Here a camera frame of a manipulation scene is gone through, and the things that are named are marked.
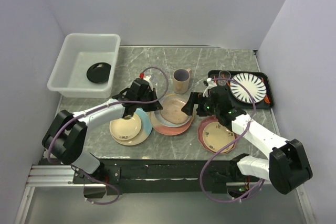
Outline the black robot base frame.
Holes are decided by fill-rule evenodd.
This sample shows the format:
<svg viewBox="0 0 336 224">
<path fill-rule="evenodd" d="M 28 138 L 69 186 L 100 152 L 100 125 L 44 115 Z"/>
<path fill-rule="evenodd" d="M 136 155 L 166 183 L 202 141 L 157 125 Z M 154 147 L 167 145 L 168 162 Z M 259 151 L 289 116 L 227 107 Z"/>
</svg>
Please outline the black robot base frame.
<svg viewBox="0 0 336 224">
<path fill-rule="evenodd" d="M 205 160 L 103 159 L 104 167 L 94 178 L 109 183 L 121 194 L 184 193 L 206 189 L 225 194 L 228 188 L 252 184 L 257 177 L 245 176 L 231 161 L 212 161 L 205 172 Z"/>
</svg>

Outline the black glossy plate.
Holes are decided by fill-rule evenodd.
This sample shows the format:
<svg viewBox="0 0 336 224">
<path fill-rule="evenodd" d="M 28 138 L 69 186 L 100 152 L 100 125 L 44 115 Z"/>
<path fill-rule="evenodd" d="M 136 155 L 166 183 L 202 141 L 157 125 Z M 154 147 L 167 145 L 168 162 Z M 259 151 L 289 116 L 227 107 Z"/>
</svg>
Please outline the black glossy plate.
<svg viewBox="0 0 336 224">
<path fill-rule="evenodd" d="M 106 83 L 109 79 L 111 65 L 106 62 L 95 63 L 86 72 L 87 79 L 95 84 Z"/>
</svg>

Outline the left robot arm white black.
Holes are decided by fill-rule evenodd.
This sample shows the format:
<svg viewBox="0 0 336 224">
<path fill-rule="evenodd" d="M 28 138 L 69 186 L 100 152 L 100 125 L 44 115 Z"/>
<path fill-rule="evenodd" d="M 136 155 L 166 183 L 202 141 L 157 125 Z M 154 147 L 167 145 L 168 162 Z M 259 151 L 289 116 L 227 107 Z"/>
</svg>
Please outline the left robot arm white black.
<svg viewBox="0 0 336 224">
<path fill-rule="evenodd" d="M 162 109 L 156 89 L 140 78 L 98 106 L 74 113 L 58 112 L 42 145 L 63 164 L 83 170 L 91 182 L 98 183 L 104 177 L 104 169 L 98 158 L 83 150 L 87 134 L 103 124 L 133 115 L 138 108 L 145 112 Z"/>
</svg>

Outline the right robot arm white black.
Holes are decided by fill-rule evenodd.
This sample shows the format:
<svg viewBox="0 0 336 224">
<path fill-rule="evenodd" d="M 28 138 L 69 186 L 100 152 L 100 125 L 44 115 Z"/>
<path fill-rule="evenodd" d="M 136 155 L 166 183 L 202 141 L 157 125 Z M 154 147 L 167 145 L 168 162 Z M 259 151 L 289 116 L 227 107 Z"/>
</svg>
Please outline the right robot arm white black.
<svg viewBox="0 0 336 224">
<path fill-rule="evenodd" d="M 313 177 L 303 144 L 287 140 L 253 120 L 241 108 L 232 105 L 223 87 L 212 87 L 204 93 L 191 92 L 182 112 L 214 116 L 218 122 L 257 147 L 266 159 L 241 154 L 230 161 L 227 171 L 235 181 L 254 176 L 271 182 L 281 194 L 287 194 Z"/>
</svg>

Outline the white grey rimmed plate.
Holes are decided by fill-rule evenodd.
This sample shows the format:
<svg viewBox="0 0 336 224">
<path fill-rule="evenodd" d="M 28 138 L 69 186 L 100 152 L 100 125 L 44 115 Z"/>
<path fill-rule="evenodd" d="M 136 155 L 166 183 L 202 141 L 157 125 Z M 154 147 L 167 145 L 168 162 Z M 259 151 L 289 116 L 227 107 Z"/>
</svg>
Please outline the white grey rimmed plate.
<svg viewBox="0 0 336 224">
<path fill-rule="evenodd" d="M 164 119 L 159 111 L 155 111 L 154 115 L 155 115 L 155 118 L 161 124 L 163 124 L 164 126 L 167 126 L 167 127 L 180 127 L 180 126 L 186 124 L 191 119 L 191 116 L 187 116 L 187 119 L 183 123 L 175 124 L 175 123 L 171 123 L 168 120 Z"/>
</svg>

